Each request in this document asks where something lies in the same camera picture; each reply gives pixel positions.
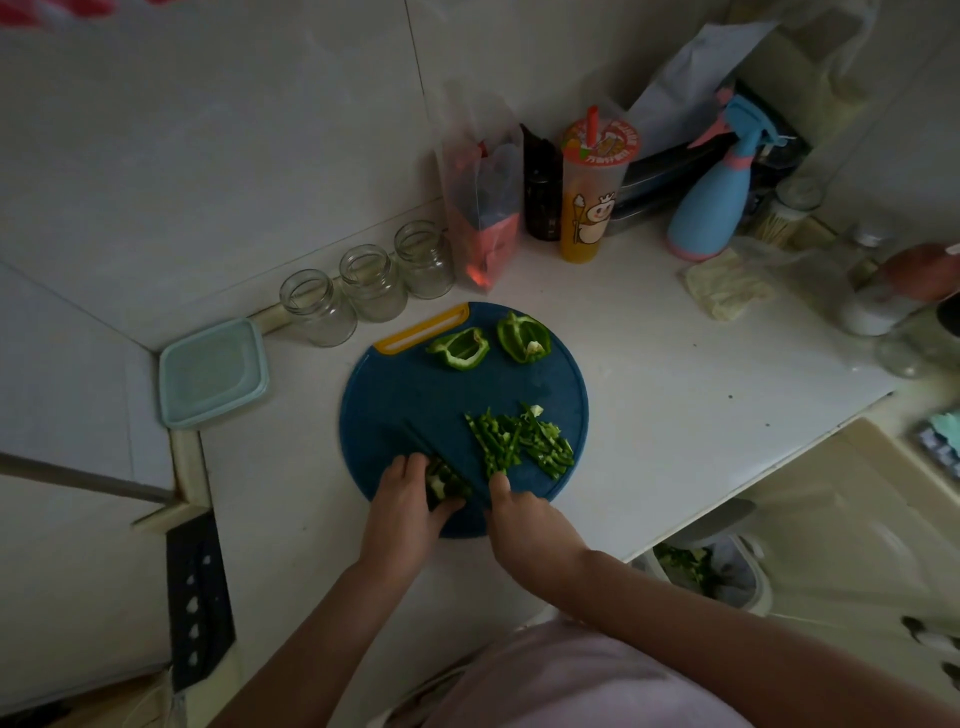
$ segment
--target cartoon snowman logo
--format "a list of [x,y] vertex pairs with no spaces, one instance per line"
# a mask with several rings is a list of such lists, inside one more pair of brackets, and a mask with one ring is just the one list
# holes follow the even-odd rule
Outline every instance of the cartoon snowman logo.
[[600,202],[594,205],[584,213],[587,207],[587,201],[583,195],[577,195],[573,198],[573,239],[575,242],[586,245],[595,244],[603,237],[604,230],[607,229],[607,220],[610,213],[613,212],[613,203],[615,202],[616,192],[611,192],[600,196]]

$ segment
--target kitchen counter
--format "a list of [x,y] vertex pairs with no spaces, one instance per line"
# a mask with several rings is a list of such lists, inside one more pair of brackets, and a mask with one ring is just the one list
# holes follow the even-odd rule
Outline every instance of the kitchen counter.
[[[832,334],[785,293],[713,322],[676,273],[655,220],[602,242],[584,266],[525,241],[487,300],[544,321],[587,384],[590,425],[554,504],[587,543],[629,559],[826,437],[897,386],[850,371]],[[355,558],[368,504],[340,455],[348,375],[374,341],[462,301],[411,299],[332,350],[290,329],[266,337],[271,389],[202,433],[237,646],[251,677]],[[486,539],[441,542],[373,644],[331,725],[357,726],[542,603],[494,562]]]

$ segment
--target blue cutting board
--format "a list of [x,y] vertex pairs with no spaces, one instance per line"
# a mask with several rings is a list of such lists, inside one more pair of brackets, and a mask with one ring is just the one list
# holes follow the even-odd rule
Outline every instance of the blue cutting board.
[[[384,342],[379,342],[353,368],[340,404],[340,448],[350,475],[367,499],[373,498],[380,476],[398,454],[421,449],[416,436],[403,425],[405,420],[426,434],[439,451],[456,453],[454,467],[484,489],[483,451],[467,427],[465,412],[479,416],[489,407],[494,415],[517,416],[522,412],[521,401],[539,404],[543,419],[563,431],[573,447],[574,462],[580,461],[589,412],[587,388],[573,355],[551,331],[549,356],[533,364],[517,364],[496,339],[497,322],[512,309],[496,303],[464,306],[468,310],[464,308],[460,319],[467,319],[458,326],[434,331],[416,346],[395,354],[382,353]],[[470,327],[482,328],[491,343],[490,352],[475,369],[458,372],[426,352],[437,336]],[[547,500],[556,497],[576,467],[553,480],[525,454],[521,457],[523,464],[508,471],[511,486]],[[482,508],[471,498],[447,522],[442,535],[474,538],[486,532]]]

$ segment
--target blue spray bottle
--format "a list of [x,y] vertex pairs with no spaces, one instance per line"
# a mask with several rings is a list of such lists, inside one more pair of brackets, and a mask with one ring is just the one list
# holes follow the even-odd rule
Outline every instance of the blue spray bottle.
[[756,105],[733,96],[716,123],[690,146],[726,132],[740,140],[686,193],[667,229],[667,248],[684,260],[707,260],[723,252],[743,215],[756,148],[787,142]]

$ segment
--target orange straw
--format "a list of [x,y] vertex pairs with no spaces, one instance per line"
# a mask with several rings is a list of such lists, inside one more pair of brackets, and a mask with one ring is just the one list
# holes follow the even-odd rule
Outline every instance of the orange straw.
[[593,149],[597,145],[597,132],[600,126],[600,109],[596,106],[587,109],[587,146]]

